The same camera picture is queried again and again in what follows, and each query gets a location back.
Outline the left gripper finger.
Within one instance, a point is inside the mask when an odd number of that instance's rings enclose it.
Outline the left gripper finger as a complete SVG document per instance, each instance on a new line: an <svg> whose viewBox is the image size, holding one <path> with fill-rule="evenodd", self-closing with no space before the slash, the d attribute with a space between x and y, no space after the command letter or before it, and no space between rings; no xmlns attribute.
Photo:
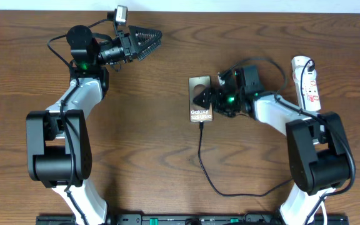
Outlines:
<svg viewBox="0 0 360 225"><path fill-rule="evenodd" d="M152 43L150 46L148 46L145 50L141 51L137 55L137 60L142 61L143 59L145 59L147 56L149 56L151 53L153 53L160 46L161 46L161 40L158 40L158 41Z"/></svg>
<svg viewBox="0 0 360 225"><path fill-rule="evenodd" d="M160 30L129 26L130 40L135 50L145 50L161 40L163 34Z"/></svg>

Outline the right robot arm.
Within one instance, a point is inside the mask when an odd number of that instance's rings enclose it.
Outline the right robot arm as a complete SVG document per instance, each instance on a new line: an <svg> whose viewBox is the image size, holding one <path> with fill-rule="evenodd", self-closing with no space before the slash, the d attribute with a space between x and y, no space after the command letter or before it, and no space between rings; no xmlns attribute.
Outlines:
<svg viewBox="0 0 360 225"><path fill-rule="evenodd" d="M298 104L279 91L268 91L259 79L254 59L236 63L219 73L219 86L209 76L189 79L190 120L203 124L219 113L229 118L247 116L286 136L293 187L275 213L244 216L242 222L271 224L334 224L339 216L322 214L330 196L350 190L356 165L341 118L321 113L315 63L308 57L292 60Z"/></svg>

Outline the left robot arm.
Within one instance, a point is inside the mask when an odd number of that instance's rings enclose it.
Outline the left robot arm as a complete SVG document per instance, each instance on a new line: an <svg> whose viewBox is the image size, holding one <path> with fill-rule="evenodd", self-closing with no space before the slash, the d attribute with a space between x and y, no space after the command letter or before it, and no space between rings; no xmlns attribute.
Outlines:
<svg viewBox="0 0 360 225"><path fill-rule="evenodd" d="M64 35L71 47L69 87L43 111L26 117L27 170L33 181L58 193L69 217L48 216L44 224L115 224L116 217L90 179L93 157L86 118L109 89L107 65L142 61L161 45L156 29L130 26L111 38L77 25Z"/></svg>

